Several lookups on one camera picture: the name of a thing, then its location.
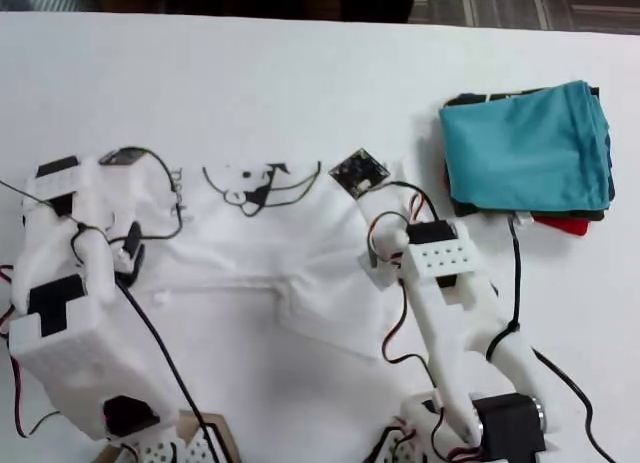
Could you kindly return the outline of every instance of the white table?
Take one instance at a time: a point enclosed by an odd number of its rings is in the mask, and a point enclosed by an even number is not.
[[[383,159],[419,155],[422,174],[410,176],[450,213],[440,184],[439,105],[463,91],[585,79],[602,89],[618,195],[585,239],[541,226],[522,234],[522,321],[528,338],[591,396],[602,444],[618,461],[636,461],[639,61],[634,36],[2,14],[0,175],[20,183],[38,163],[127,144],[187,165],[335,161],[364,146]],[[11,262],[21,241],[19,198],[0,191],[0,208],[0,260]],[[471,227],[510,305],[513,262],[504,221],[475,219]],[[227,416],[249,463],[361,461],[400,400],[428,389],[424,375],[414,363],[389,367],[285,332],[264,300],[194,298],[157,317],[196,401]],[[192,324],[189,335],[172,331],[178,317]],[[403,349],[423,350],[413,322],[393,344]],[[470,365],[476,376],[484,371],[480,360]],[[19,440],[4,351],[0,365],[3,460],[85,462],[98,451],[101,444],[62,418]],[[25,380],[30,426],[48,406],[37,383]],[[564,430],[551,440],[566,453],[548,461],[602,461],[584,436],[582,406],[560,382],[556,390]]]

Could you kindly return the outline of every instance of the stack of folded clothes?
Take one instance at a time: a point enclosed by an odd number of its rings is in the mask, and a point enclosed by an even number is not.
[[[462,94],[440,110],[458,216],[529,211],[584,235],[614,198],[598,89],[583,81],[511,94]]]

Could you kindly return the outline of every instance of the folded teal shirt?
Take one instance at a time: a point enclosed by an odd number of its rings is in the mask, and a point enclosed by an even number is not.
[[[479,208],[609,207],[609,125],[583,81],[440,110],[453,199]]]

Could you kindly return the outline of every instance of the white t-shirt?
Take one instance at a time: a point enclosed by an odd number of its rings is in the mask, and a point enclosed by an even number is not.
[[[148,244],[136,289],[275,290],[283,326],[379,357],[397,311],[358,263],[367,225],[328,170],[316,162],[174,171],[184,228]],[[141,221],[143,233],[175,228],[175,212],[161,220]]]

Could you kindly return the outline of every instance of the printed face drawing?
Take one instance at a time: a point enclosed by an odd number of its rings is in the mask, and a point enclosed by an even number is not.
[[[224,201],[240,208],[245,216],[256,216],[263,208],[293,205],[311,190],[321,171],[303,178],[293,178],[285,163],[238,169],[227,166],[222,172],[211,174],[205,167],[202,173],[209,185],[224,197]]]

